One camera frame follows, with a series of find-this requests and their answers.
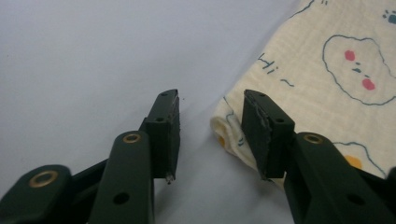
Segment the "screw hole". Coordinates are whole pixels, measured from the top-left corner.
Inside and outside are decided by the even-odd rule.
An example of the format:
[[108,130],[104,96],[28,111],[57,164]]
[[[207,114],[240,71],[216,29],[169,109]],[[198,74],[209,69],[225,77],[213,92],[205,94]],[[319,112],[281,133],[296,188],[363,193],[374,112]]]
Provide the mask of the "screw hole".
[[347,198],[350,202],[357,204],[357,205],[364,205],[366,202],[361,198],[359,195],[356,194],[348,194]]
[[125,135],[122,140],[124,141],[124,143],[135,143],[140,140],[140,135],[136,133],[131,133]]
[[37,183],[44,183],[44,182],[49,181],[51,178],[52,178],[52,174],[43,174],[43,175],[38,176],[38,177],[35,179],[35,181],[36,181]]
[[113,199],[114,204],[123,204],[123,203],[127,203],[128,201],[129,201],[129,195],[124,192],[117,194]]
[[315,134],[309,133],[304,136],[305,141],[310,142],[312,144],[322,144],[323,139]]

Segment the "white table surface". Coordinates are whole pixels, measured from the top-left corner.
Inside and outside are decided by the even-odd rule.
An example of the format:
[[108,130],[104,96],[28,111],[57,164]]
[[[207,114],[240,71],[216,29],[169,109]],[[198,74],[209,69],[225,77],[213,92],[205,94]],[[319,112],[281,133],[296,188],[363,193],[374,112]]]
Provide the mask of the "white table surface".
[[284,192],[226,153],[209,119],[297,4],[0,1],[0,197],[38,166],[106,159],[178,89],[177,180],[155,181],[156,223],[293,223]]

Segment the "cream fabric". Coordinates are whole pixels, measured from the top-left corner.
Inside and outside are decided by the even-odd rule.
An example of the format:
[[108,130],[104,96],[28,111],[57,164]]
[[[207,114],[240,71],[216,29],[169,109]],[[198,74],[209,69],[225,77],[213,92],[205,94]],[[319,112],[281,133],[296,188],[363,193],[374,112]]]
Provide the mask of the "cream fabric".
[[245,89],[269,95],[297,133],[322,134],[350,164],[385,177],[396,165],[396,2],[305,0],[279,27],[210,121],[256,169],[240,128]]

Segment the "black plastic part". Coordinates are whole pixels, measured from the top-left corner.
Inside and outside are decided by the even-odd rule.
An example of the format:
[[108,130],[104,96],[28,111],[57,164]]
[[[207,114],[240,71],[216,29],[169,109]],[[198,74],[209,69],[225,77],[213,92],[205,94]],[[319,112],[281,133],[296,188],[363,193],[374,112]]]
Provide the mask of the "black plastic part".
[[93,204],[90,224],[153,223],[153,180],[149,136],[119,135]]
[[366,184],[377,194],[388,209],[396,216],[396,167],[393,167],[387,179],[371,175],[356,169]]
[[154,178],[176,178],[180,147],[178,104],[177,90],[160,93],[139,129],[150,136]]
[[269,96],[246,90],[241,126],[261,177],[282,178],[294,121]]
[[23,175],[0,202],[0,223],[63,223],[70,205],[71,175],[62,165],[46,165]]
[[85,224],[90,217],[107,160],[73,175],[73,201],[65,223]]
[[396,223],[395,216],[324,136],[298,133],[290,153],[299,173],[288,173],[285,191],[296,224]]

